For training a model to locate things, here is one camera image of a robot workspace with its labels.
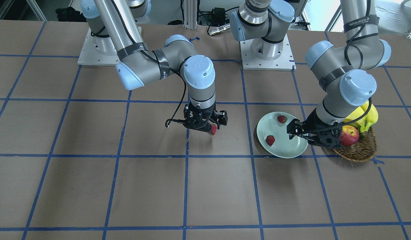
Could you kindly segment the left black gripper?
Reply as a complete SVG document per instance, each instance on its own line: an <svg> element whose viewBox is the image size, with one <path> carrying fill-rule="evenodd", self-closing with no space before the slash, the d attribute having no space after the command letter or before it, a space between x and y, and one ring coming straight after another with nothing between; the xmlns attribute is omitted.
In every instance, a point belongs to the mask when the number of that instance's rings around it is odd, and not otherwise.
<svg viewBox="0 0 411 240"><path fill-rule="evenodd" d="M287 134L292 140L295 136L306 139L307 142L314 146L327 147L331 149L339 149L341 147L340 137L342 134L342 126L338 123L332 126L321 121L316 113L312 111L305 122L299 119L292 119L287 126Z"/></svg>

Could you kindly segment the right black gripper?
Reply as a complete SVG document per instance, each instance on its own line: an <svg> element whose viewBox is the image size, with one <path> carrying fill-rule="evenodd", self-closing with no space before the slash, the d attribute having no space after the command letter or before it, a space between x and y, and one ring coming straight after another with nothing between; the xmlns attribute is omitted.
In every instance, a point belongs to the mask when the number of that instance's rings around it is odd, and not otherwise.
<svg viewBox="0 0 411 240"><path fill-rule="evenodd" d="M183 126L201 132L210 132L212 124L216 124L219 129L222 125L226 126L228 122L227 111L217 111L215 104L209 108L201 109L190 102L185 105L183 114Z"/></svg>

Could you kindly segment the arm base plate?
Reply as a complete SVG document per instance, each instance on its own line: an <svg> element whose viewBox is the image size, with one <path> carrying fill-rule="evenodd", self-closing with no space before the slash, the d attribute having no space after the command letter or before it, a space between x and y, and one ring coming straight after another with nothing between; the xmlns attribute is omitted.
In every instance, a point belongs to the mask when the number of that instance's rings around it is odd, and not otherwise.
<svg viewBox="0 0 411 240"><path fill-rule="evenodd" d="M271 44L261 38L240 42L244 70L296 70L292 49L285 35L282 42Z"/></svg>
<svg viewBox="0 0 411 240"><path fill-rule="evenodd" d="M119 63L111 38L91 36L88 29L77 63L88 66L115 66Z"/></svg>

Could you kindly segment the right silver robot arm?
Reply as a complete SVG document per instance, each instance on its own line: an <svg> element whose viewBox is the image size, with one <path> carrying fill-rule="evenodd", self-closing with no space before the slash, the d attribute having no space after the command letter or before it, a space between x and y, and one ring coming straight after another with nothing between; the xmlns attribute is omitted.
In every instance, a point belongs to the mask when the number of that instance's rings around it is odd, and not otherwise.
<svg viewBox="0 0 411 240"><path fill-rule="evenodd" d="M187 129L215 134L227 125L227 111L218 111L215 103L215 68L212 60L200 55L183 35L166 40L164 47L149 51L140 35L135 18L148 14L147 0L82 0L81 9L92 37L110 39L118 61L117 74L125 89L131 91L172 74L184 82L190 101L183 119L167 119Z"/></svg>

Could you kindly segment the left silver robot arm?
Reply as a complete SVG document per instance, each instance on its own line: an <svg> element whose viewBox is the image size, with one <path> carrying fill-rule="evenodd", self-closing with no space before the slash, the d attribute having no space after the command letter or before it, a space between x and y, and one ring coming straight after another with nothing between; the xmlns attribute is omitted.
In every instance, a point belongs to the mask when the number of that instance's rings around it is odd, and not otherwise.
<svg viewBox="0 0 411 240"><path fill-rule="evenodd" d="M377 83L367 70L391 56L391 47L378 35L373 0L342 0L340 6L346 46L320 41L306 53L306 63L326 96L305 121L291 120L287 127L290 139L299 136L311 145L332 149L341 146L343 120L375 94ZM236 41L255 39L259 58L264 59L264 48L280 46L293 19L288 2L246 0L231 14L230 26Z"/></svg>

